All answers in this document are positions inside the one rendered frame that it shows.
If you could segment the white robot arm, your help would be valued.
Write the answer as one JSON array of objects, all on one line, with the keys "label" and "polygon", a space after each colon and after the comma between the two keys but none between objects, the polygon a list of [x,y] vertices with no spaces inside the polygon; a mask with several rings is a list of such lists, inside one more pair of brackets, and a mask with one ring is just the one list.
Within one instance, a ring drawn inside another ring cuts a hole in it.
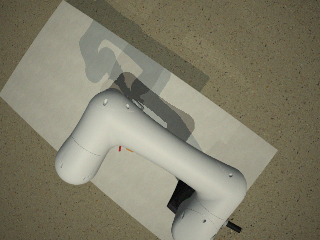
[{"label": "white robot arm", "polygon": [[92,98],[55,157],[59,177],[72,185],[86,184],[109,151],[121,146],[192,188],[178,200],[174,240],[213,240],[226,226],[240,233],[242,228],[229,217],[246,197],[244,175],[174,135],[128,97],[109,88]]}]

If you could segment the grey three-compartment bin rack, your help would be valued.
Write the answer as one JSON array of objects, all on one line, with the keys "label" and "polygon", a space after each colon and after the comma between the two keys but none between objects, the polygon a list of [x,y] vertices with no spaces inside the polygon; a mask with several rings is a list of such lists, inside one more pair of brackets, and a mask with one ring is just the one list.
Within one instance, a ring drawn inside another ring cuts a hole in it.
[{"label": "grey three-compartment bin rack", "polygon": [[131,100],[134,104],[136,104],[141,110],[144,110],[144,107],[136,100],[136,99],[132,99]]}]

